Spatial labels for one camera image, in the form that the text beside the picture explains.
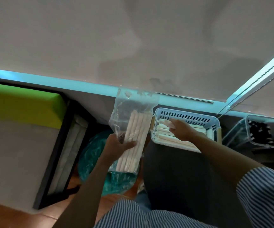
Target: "teal plastic bag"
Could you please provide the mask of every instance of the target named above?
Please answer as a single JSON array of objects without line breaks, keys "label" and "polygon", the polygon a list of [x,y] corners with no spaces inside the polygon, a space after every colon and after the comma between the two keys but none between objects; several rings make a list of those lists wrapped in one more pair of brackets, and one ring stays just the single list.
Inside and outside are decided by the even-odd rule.
[{"label": "teal plastic bag", "polygon": [[[112,130],[106,130],[95,135],[82,151],[78,162],[78,172],[83,182],[95,167],[104,149],[106,139],[112,133]],[[108,194],[123,194],[135,184],[136,179],[137,175],[134,173],[109,171],[104,181],[102,196]]]}]

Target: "plastic storage container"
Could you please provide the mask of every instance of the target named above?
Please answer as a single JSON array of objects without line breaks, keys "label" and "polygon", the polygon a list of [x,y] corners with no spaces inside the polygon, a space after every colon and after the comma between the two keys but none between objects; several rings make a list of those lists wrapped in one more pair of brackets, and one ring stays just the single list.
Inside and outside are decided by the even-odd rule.
[{"label": "plastic storage container", "polygon": [[154,113],[154,119],[152,120],[151,124],[151,139],[154,143],[199,152],[199,150],[197,149],[186,148],[185,146],[180,145],[174,145],[170,142],[158,141],[158,139],[156,138],[156,126],[159,124],[158,120],[169,120],[170,118],[185,120],[185,122],[187,122],[188,124],[203,126],[206,130],[212,129],[214,140],[221,143],[221,127],[219,120],[216,117],[167,108],[158,108]]},{"label": "plastic storage container", "polygon": [[226,134],[222,144],[238,152],[274,148],[274,118],[247,115]]}]

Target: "white plastic basket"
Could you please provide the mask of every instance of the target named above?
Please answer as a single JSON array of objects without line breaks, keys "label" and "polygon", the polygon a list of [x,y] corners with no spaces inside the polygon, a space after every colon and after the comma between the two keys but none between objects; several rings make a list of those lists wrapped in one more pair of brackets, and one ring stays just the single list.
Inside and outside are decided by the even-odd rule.
[{"label": "white plastic basket", "polygon": [[221,143],[220,123],[219,123],[219,120],[214,116],[196,114],[196,113],[167,109],[167,108],[158,108],[156,109],[154,113],[154,117],[155,117],[154,125],[151,125],[151,139],[156,144],[175,147],[179,149],[186,149],[194,152],[200,152],[198,149],[187,148],[179,144],[178,145],[173,144],[172,142],[158,141],[158,139],[156,138],[156,126],[159,124],[158,120],[170,119],[170,118],[185,120],[185,122],[187,122],[188,124],[203,126],[206,130],[212,129],[214,140]]}]

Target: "person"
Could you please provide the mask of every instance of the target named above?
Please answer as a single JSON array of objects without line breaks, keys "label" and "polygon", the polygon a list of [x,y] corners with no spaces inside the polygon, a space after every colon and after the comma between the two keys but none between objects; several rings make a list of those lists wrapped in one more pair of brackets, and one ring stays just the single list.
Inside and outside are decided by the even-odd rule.
[{"label": "person", "polygon": [[[274,170],[223,146],[187,123],[171,119],[170,131],[182,141],[190,141],[205,155],[237,195],[255,228],[274,228]],[[115,134],[108,137],[97,164],[79,192],[57,220],[54,228],[89,228],[95,225],[105,176],[109,166],[134,142],[120,144]],[[95,227],[214,227],[175,212],[144,210],[136,201],[121,199]]]}]

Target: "shirt sleeve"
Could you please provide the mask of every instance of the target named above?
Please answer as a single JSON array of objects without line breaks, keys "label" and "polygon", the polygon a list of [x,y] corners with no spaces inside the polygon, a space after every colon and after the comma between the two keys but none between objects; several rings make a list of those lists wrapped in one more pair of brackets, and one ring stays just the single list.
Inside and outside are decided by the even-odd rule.
[{"label": "shirt sleeve", "polygon": [[254,228],[274,228],[274,170],[250,170],[238,183],[236,192]]}]

